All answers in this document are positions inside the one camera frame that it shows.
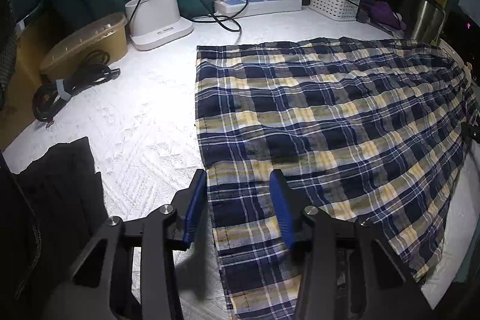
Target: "white lamp base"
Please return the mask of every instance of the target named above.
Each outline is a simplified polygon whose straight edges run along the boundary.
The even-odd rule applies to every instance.
[[[169,43],[180,37],[186,36],[194,29],[194,23],[180,17],[180,19],[167,26],[163,26],[156,31],[144,34],[143,36],[131,36],[131,41],[140,51],[148,51],[157,46]]]

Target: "blue gripper pad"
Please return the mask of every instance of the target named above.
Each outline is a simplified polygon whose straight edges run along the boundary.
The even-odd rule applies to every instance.
[[[270,174],[270,197],[282,240],[288,248],[305,240],[302,226],[302,210],[311,205],[308,196],[299,190],[291,190],[281,170]]]
[[[207,199],[207,174],[204,170],[197,170],[197,172],[199,171],[201,171],[201,173],[199,173],[199,178],[196,180],[195,177],[197,173],[195,173],[195,176],[190,183],[190,186],[193,186],[193,193],[185,217],[183,242],[188,246],[195,239],[195,231]]]

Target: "white desk lamp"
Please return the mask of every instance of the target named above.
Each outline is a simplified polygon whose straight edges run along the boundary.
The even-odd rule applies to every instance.
[[[125,4],[128,20],[137,3],[138,0],[131,0]],[[148,51],[190,33],[194,24],[181,17],[178,8],[177,0],[141,0],[130,22],[135,47]]]

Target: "container lid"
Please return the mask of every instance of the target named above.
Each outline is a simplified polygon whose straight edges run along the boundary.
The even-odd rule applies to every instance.
[[[64,38],[46,54],[40,64],[40,73],[54,67],[58,63],[62,63],[66,58],[115,33],[126,24],[127,19],[123,13],[114,13],[84,26]]]

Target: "power strip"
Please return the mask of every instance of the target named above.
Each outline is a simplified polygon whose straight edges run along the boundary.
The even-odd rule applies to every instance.
[[[245,5],[245,0],[215,1],[215,12],[232,16]],[[248,0],[248,6],[238,17],[259,14],[280,13],[283,11],[300,11],[301,0]]]

